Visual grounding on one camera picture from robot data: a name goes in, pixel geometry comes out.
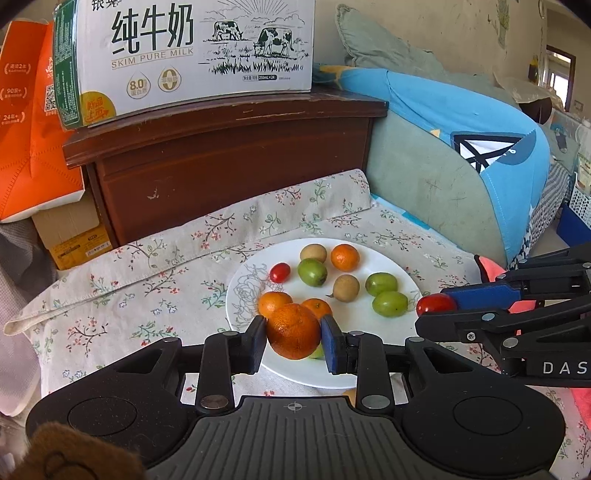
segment red cherry tomato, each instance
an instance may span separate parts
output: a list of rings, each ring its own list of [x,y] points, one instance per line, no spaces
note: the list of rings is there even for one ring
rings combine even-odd
[[[456,301],[446,293],[427,295],[417,302],[417,315],[427,312],[450,312],[457,310]]]
[[[283,283],[290,276],[291,268],[286,263],[278,263],[269,272],[269,280],[273,283]]]

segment milk carton box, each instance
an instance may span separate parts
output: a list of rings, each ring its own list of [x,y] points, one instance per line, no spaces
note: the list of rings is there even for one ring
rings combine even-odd
[[[67,129],[311,88],[314,0],[66,0],[54,17],[54,91]]]

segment orange box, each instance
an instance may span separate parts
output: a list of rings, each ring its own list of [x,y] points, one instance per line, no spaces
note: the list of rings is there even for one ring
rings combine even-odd
[[[53,85],[53,23],[10,23],[0,52],[0,222],[80,200],[69,170]]]

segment white basket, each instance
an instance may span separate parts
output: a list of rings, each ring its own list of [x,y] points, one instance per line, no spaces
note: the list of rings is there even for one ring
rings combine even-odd
[[[585,195],[576,186],[573,188],[573,196],[570,198],[570,209],[591,228],[591,197]]]

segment white plate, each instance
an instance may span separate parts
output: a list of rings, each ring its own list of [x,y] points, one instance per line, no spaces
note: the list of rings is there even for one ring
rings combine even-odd
[[[297,274],[300,251],[309,244],[324,245],[329,253],[329,257],[324,263],[328,269],[328,277],[321,287],[309,287],[300,280]],[[335,279],[342,274],[330,262],[331,250],[340,244],[353,245],[361,256],[359,267],[351,272],[359,280],[361,289],[357,299],[351,303],[342,303],[326,297],[332,293]],[[291,275],[287,282],[277,285],[270,282],[268,273],[274,265],[281,262],[285,262],[291,267]],[[364,285],[367,277],[376,272],[388,272],[398,279],[398,290],[408,297],[408,312],[406,314],[395,318],[384,318],[374,312],[371,306],[374,298],[367,293]],[[228,285],[226,314],[231,328],[239,332],[246,331],[252,319],[258,315],[258,299],[263,293],[270,290],[285,291],[296,303],[310,298],[327,301],[335,320],[344,332],[362,330],[378,335],[384,343],[393,345],[404,345],[406,338],[417,334],[414,328],[414,323],[417,320],[414,308],[418,299],[421,298],[421,292],[416,283],[395,262],[363,245],[333,238],[301,238],[272,245],[248,258],[238,268]],[[277,355],[269,344],[265,348],[262,365],[280,377],[310,387],[345,390],[356,385],[356,376],[354,375],[332,375],[329,373],[323,359],[289,360]]]

